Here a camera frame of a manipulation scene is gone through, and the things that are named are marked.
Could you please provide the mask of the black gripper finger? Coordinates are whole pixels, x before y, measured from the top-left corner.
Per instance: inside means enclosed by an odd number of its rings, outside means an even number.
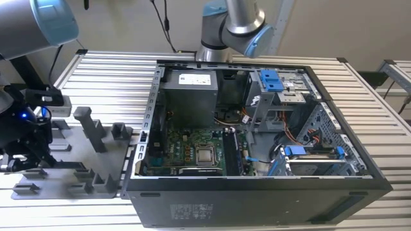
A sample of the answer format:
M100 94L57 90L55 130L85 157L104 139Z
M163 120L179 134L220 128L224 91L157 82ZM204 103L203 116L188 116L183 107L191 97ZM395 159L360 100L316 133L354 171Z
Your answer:
M21 161L21 159L4 154L0 158L0 171L19 172L37 168L41 160L41 156L28 156L28 158Z
M47 143L44 142L35 142L32 144L32 152L36 155L37 159L40 160L41 165L48 168L56 167L56 159L51 155L51 149Z

